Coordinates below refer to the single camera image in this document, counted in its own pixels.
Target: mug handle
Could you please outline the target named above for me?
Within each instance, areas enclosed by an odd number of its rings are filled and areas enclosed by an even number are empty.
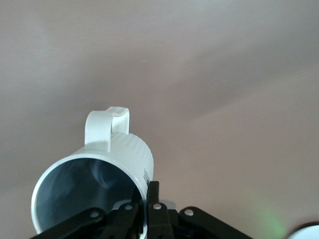
[[[85,149],[111,151],[111,133],[129,134],[128,108],[109,107],[106,111],[92,111],[85,122]]]

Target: screw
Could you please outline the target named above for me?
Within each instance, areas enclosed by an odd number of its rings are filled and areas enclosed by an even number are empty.
[[[161,204],[155,203],[155,204],[153,205],[153,208],[154,208],[155,210],[159,210],[159,209],[161,209]]]
[[[194,215],[194,212],[192,209],[186,209],[184,213],[186,216],[189,216],[189,217]]]
[[[93,211],[90,215],[90,217],[92,218],[96,218],[99,215],[99,213],[97,211]]]
[[[133,207],[131,206],[131,205],[127,205],[126,207],[125,207],[125,210],[130,210],[130,209],[132,209]]]

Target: white mug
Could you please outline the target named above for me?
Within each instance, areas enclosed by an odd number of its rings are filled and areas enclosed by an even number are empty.
[[[31,215],[38,234],[91,207],[109,213],[135,188],[146,201],[154,160],[145,142],[129,133],[129,121],[129,110],[121,107],[88,115],[85,146],[50,166],[34,188]],[[140,238],[146,233],[144,219]]]

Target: white object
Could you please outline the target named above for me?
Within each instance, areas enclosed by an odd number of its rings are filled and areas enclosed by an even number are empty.
[[[154,160],[149,147],[129,133],[127,108],[93,111],[85,124],[85,146],[50,166],[31,199],[33,225],[39,234],[90,207],[107,213],[129,200],[135,186],[147,198]],[[146,220],[144,233],[147,232]]]

